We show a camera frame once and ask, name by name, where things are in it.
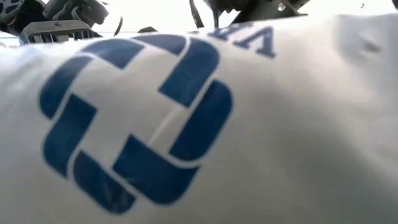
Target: printed logo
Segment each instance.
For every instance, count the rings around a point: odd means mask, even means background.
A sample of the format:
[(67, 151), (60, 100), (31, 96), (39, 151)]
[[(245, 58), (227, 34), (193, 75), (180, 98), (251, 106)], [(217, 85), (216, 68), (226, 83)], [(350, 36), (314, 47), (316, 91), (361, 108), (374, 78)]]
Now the printed logo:
[[(188, 43), (188, 50), (183, 53)], [(123, 71), (145, 49), (145, 44), (182, 58), (171, 74), (165, 74), (167, 78), (159, 86), (158, 93), (184, 108), (193, 107), (194, 99), (199, 97), (198, 93), (211, 79), (206, 93), (201, 96), (172, 144), (170, 157), (184, 162), (201, 159), (211, 148), (233, 107), (228, 87), (211, 77), (219, 62), (217, 50), (196, 38), (191, 38), (188, 42), (182, 36), (159, 34), (131, 40), (103, 40), (85, 47), (58, 68), (39, 96), (41, 111), (53, 121), (53, 127), (43, 143), (44, 159), (58, 174), (67, 180), (74, 179), (78, 188), (98, 205), (115, 214), (128, 211), (137, 195), (125, 189), (101, 164), (79, 147), (98, 108), (80, 98), (70, 88), (76, 77), (93, 60), (104, 60)], [(55, 119), (64, 98), (66, 105)], [(200, 166), (181, 168), (158, 155), (134, 133), (126, 133), (126, 139), (111, 170), (156, 204), (177, 201), (188, 189)], [(77, 156), (72, 159), (72, 154), (76, 152)], [(68, 164), (73, 167), (71, 172), (68, 172)]]

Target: blue cross logo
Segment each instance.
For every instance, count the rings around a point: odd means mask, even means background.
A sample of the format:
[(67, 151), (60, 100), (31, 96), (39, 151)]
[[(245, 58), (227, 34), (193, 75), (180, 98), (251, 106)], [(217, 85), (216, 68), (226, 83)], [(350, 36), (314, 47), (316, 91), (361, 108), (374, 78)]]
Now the blue cross logo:
[[(79, 148), (98, 112), (95, 105), (73, 93), (70, 88), (82, 70), (100, 59), (123, 71), (145, 49), (145, 44), (182, 59), (158, 88), (158, 94), (189, 109), (205, 83), (210, 85), (169, 149), (169, 156), (182, 162), (201, 159), (222, 130), (233, 107), (228, 87), (212, 78), (219, 54), (202, 40), (179, 35), (147, 35), (131, 40), (110, 39), (95, 42), (66, 61), (47, 80), (39, 96), (43, 114), (54, 121), (44, 139), (46, 163), (65, 179), (74, 178), (77, 186), (110, 213), (121, 214), (134, 204), (137, 195), (126, 190), (94, 158)], [(61, 102), (66, 105), (60, 116)], [(188, 189), (200, 166), (182, 168), (164, 159), (134, 133), (111, 167), (120, 178), (156, 204), (171, 204)], [(72, 171), (67, 167), (72, 164)]]

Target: blue logo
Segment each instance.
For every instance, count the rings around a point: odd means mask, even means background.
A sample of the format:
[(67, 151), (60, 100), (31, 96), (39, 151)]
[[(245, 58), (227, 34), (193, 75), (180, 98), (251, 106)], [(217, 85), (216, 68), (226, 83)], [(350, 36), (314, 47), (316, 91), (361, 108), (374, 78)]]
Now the blue logo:
[[(78, 147), (98, 109), (70, 92), (70, 88), (75, 78), (83, 74), (81, 71), (97, 58), (124, 70), (145, 48), (144, 43), (182, 57), (158, 88), (159, 94), (175, 103), (191, 108), (199, 91), (210, 80), (206, 93), (170, 148), (170, 157), (184, 162), (201, 159), (210, 150), (233, 108), (228, 87), (211, 77), (219, 63), (217, 50), (195, 38), (190, 39), (185, 53), (183, 49), (188, 42), (178, 35), (103, 40), (87, 46), (58, 68), (47, 80), (39, 96), (41, 111), (54, 122), (44, 139), (44, 159), (54, 171), (66, 180), (75, 179), (78, 188), (102, 208), (115, 214), (128, 211), (137, 196), (126, 190), (101, 164)], [(55, 119), (64, 98), (67, 103)], [(181, 168), (158, 155), (134, 133), (126, 133), (126, 139), (111, 169), (156, 204), (167, 205), (181, 198), (200, 166)], [(72, 159), (75, 151), (78, 152), (77, 156)], [(73, 167), (71, 172), (67, 170), (68, 164)]]

